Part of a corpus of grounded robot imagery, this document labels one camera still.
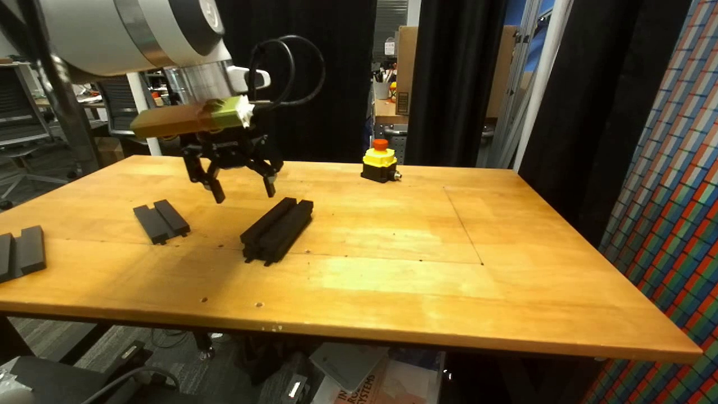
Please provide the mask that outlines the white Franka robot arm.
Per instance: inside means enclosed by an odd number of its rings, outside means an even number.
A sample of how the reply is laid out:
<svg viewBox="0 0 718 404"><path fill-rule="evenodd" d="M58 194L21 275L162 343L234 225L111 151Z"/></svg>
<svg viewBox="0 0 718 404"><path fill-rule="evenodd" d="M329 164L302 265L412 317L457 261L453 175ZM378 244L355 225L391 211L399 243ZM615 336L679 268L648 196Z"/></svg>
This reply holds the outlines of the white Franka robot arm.
<svg viewBox="0 0 718 404"><path fill-rule="evenodd" d="M136 138L177 138L193 183L217 203L219 168L246 166L276 194L283 162L257 131L264 104L252 86L232 82L217 0L26 0L49 60L71 77L115 79L170 70L179 86L175 106L142 110Z"/></svg>

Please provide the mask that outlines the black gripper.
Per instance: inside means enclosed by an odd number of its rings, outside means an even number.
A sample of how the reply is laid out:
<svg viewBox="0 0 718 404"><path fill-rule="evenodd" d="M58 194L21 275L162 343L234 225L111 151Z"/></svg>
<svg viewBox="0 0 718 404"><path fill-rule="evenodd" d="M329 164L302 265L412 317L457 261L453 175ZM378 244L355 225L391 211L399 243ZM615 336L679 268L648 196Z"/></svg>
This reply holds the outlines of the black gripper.
<svg viewBox="0 0 718 404"><path fill-rule="evenodd" d="M276 196L276 173L283 168L283 157L269 143L266 136L248 131L225 131L219 136L183 136L179 140L181 157L191 177L214 196L217 204L226 199L217 179L219 168L252 168L260 173L266 197Z"/></svg>

